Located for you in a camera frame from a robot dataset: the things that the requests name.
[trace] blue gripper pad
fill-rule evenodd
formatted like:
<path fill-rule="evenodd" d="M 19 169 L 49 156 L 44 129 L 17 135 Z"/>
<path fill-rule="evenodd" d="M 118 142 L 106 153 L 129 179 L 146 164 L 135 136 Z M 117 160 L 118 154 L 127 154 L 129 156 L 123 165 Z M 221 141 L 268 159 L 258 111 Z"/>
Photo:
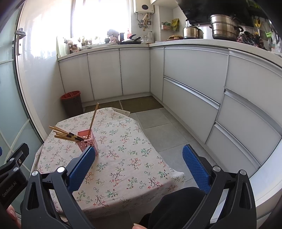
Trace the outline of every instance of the blue gripper pad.
<path fill-rule="evenodd" d="M 94 160 L 95 149 L 88 146 L 79 157 L 73 158 L 67 165 L 67 189 L 70 193 L 79 189 Z"/>
<path fill-rule="evenodd" d="M 209 174 L 188 145 L 183 147 L 182 156 L 199 189 L 208 194 L 211 189 Z"/>

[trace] sliding glass door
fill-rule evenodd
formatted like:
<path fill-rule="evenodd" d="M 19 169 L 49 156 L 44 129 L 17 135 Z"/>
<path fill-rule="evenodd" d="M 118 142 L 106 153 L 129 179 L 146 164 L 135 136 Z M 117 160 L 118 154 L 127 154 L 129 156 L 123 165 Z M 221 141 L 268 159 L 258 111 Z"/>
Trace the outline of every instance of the sliding glass door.
<path fill-rule="evenodd" d="M 0 166 L 25 142 L 29 146 L 29 156 L 21 169 L 29 178 L 35 153 L 43 141 L 33 128 L 22 102 L 15 70 L 15 30 L 20 10 L 21 7 L 13 13 L 0 33 L 0 147 L 3 150 Z M 12 203 L 19 214 L 24 191 Z"/>

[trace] floral tablecloth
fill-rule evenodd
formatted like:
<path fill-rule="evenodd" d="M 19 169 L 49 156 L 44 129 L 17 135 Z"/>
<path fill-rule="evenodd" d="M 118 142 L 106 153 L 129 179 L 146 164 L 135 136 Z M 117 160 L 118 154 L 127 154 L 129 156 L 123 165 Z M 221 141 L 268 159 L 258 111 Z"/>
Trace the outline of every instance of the floral tablecloth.
<path fill-rule="evenodd" d="M 179 190 L 185 182 L 163 161 L 142 132 L 128 117 L 130 112 L 99 109 L 92 127 L 99 152 L 74 198 L 89 218 L 110 215 Z M 89 128 L 93 112 L 66 119 L 58 127 L 73 133 Z M 66 166 L 81 150 L 75 142 L 54 137 L 52 131 L 35 156 L 32 167 L 40 173 Z M 60 206 L 51 191 L 55 207 Z"/>

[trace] trash can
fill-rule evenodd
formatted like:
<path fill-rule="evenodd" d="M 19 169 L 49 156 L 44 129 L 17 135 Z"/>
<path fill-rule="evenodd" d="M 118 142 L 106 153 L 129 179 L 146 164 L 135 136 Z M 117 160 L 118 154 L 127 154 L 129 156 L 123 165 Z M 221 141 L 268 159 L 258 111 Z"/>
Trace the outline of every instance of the trash can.
<path fill-rule="evenodd" d="M 72 91 L 61 96 L 61 101 L 67 115 L 71 118 L 83 114 L 80 91 Z"/>

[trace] window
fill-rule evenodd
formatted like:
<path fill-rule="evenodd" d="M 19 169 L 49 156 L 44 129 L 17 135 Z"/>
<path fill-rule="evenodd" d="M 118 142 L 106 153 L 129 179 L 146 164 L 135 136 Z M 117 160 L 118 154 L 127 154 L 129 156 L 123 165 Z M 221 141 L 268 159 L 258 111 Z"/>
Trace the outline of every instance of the window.
<path fill-rule="evenodd" d="M 73 37 L 92 39 L 92 44 L 103 44 L 107 31 L 130 30 L 130 0 L 76 0 L 72 31 Z"/>

